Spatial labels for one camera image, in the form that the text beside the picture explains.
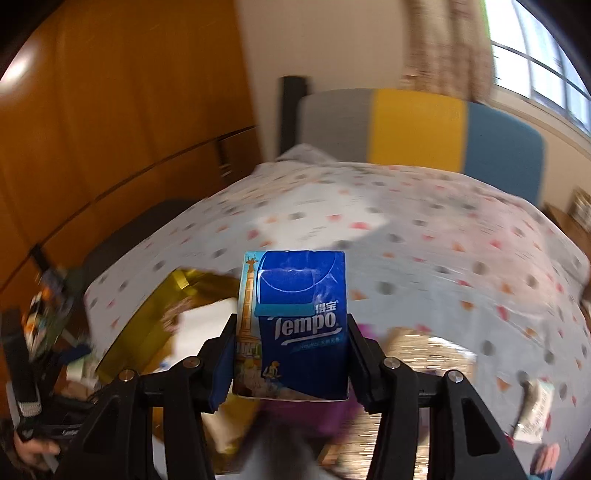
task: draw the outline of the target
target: black bed frame post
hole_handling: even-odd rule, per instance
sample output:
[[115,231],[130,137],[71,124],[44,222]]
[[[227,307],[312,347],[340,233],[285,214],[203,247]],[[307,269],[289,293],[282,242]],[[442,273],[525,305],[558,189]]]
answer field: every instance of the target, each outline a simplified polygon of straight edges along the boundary
[[279,155],[299,143],[298,105],[308,95],[305,77],[287,76],[281,82],[281,118],[279,131]]

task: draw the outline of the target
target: tempo tissue pack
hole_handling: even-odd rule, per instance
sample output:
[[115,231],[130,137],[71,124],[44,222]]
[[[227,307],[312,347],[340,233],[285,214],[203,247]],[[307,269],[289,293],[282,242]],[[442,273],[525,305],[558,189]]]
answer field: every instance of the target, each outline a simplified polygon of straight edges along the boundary
[[235,394],[345,400],[345,254],[247,252],[236,328]]

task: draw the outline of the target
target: metal bolt head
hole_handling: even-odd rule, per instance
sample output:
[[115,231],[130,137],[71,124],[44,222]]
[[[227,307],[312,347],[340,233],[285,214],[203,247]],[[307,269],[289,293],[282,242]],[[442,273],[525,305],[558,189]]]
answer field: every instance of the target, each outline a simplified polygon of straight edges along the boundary
[[201,363],[201,360],[198,356],[188,356],[185,360],[183,360],[183,366],[185,368],[195,368],[198,367]]
[[130,370],[129,368],[126,368],[125,370],[119,372],[119,380],[121,380],[122,382],[128,382],[133,377],[135,377],[135,372],[133,370]]
[[464,375],[462,375],[462,373],[457,370],[452,370],[447,374],[447,376],[449,377],[449,380],[454,383],[459,383],[464,380]]
[[384,358],[384,365],[388,368],[395,369],[400,367],[400,360],[398,360],[398,358],[394,358],[393,356],[387,356]]

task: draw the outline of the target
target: window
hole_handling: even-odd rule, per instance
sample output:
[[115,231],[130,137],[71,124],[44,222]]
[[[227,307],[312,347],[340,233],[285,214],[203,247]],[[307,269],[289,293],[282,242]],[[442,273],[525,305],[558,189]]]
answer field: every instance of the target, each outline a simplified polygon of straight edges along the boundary
[[517,0],[485,0],[495,82],[591,134],[591,96],[562,48]]

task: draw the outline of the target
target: polka dot bed sheet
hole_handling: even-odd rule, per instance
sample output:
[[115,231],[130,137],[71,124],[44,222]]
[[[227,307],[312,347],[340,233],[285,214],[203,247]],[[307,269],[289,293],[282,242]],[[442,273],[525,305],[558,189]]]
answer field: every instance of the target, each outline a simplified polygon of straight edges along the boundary
[[[533,205],[459,173],[343,163],[298,145],[196,203],[129,251],[85,295],[99,356],[174,269],[239,277],[248,250],[346,253],[348,309],[478,354],[474,381],[508,433],[528,378],[555,387],[544,442],[560,475],[591,425],[590,335],[577,299],[585,255]],[[536,446],[517,442],[528,468]]]

